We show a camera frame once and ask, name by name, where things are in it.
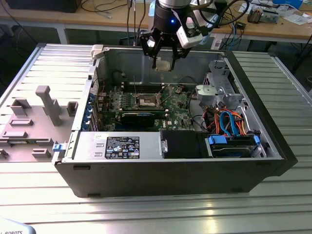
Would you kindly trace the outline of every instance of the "power supply label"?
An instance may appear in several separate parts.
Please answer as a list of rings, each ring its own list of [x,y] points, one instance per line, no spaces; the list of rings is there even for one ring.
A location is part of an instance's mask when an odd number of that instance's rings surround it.
[[[107,159],[140,158],[140,139],[138,136],[109,136],[106,141]]]

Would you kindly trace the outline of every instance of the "wooden workbench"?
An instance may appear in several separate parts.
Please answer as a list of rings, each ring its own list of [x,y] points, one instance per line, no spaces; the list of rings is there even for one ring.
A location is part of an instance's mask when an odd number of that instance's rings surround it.
[[[109,0],[95,0],[95,5],[110,2]],[[101,9],[109,9],[118,5],[125,4],[126,0],[117,0],[113,4],[101,6]],[[239,9],[242,2],[234,4],[235,9]],[[127,6],[122,6],[109,11],[107,14],[111,16],[109,19],[106,16],[87,12],[81,7],[78,8],[76,13],[62,13],[62,12],[49,12],[49,11],[33,11],[33,10],[11,10],[5,4],[6,9],[19,21],[22,25],[40,26],[40,27],[53,27],[58,30],[61,43],[67,43],[67,38],[64,29],[90,29],[90,30],[108,30],[108,31],[126,31],[127,19]],[[143,15],[143,4],[136,4],[136,27],[138,27],[139,20]],[[84,7],[94,10],[92,1],[84,4]],[[312,10],[312,7],[303,5],[302,9]],[[146,6],[146,15],[141,28],[148,28],[148,11],[149,4]],[[133,10],[130,13],[129,26],[133,31],[134,18]],[[305,43],[312,34],[312,26],[310,24],[296,25],[283,18],[279,18],[277,24],[260,23],[252,24],[247,22],[247,15],[245,14],[239,21],[246,23],[243,39],[257,39],[268,41],[285,41],[285,42],[299,42]],[[0,23],[2,24],[15,24],[10,16],[0,7]],[[231,28],[226,25],[219,29],[214,29],[212,36],[224,38],[231,33]]]

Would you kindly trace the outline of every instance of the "green circuit board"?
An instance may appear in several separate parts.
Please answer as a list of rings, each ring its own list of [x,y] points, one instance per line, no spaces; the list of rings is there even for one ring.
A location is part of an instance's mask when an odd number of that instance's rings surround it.
[[[154,126],[144,131],[194,130],[187,109],[187,92],[182,87],[169,85],[161,94],[126,93],[120,87],[115,87],[103,99],[102,131],[122,131],[122,114],[132,112],[155,116]]]

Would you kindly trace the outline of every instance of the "blue cable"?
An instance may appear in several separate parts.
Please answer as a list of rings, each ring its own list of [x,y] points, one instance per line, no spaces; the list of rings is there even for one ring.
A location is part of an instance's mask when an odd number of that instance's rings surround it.
[[[231,50],[232,47],[233,47],[233,43],[234,43],[235,35],[236,35],[236,29],[235,29],[235,25],[234,25],[233,23],[232,23],[232,26],[233,26],[233,30],[234,30],[234,36],[233,36],[233,38],[232,38],[232,42],[231,42],[231,45],[230,45],[230,47],[229,47],[229,50]]]
[[[232,132],[233,132],[233,134],[234,134],[234,135],[238,135],[238,131],[237,131],[237,129],[235,128],[235,121],[234,121],[234,118],[233,118],[232,114],[231,114],[230,112],[228,112],[228,111],[224,111],[224,112],[222,112],[222,113],[220,114],[220,127],[221,127],[221,129],[226,133],[226,135],[228,135],[229,137],[231,136],[231,134],[230,134],[228,131],[226,131],[226,129],[225,129],[224,126],[223,126],[223,116],[224,116],[225,114],[228,114],[229,117],[230,117],[230,123],[231,123],[231,127],[232,127]]]

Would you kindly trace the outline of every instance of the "slotted metal surface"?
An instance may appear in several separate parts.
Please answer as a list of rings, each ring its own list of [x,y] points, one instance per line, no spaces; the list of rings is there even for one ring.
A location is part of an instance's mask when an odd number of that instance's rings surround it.
[[[245,56],[237,56],[247,61],[242,66],[256,66]],[[254,59],[277,66],[267,54],[257,53]],[[298,90],[293,82],[279,86],[259,79],[253,85],[261,95],[289,97],[287,90]],[[285,95],[272,92],[283,87]],[[1,163],[0,214],[31,224],[38,234],[310,234],[312,128],[294,123],[301,119],[308,123],[305,120],[311,119],[311,106],[307,101],[282,102],[279,98],[264,103],[274,119],[284,124],[279,128],[299,162],[248,194],[78,198],[51,163]]]
[[[312,100],[309,95],[277,58],[253,52],[234,54],[298,160],[310,161]],[[254,61],[260,58],[261,67]]]
[[[13,113],[10,105],[16,98],[26,98],[30,105],[43,105],[35,94],[39,85],[49,85],[51,98],[57,99],[60,106],[79,100],[93,62],[91,49],[89,45],[54,44],[36,48],[28,67],[0,107],[0,131]]]

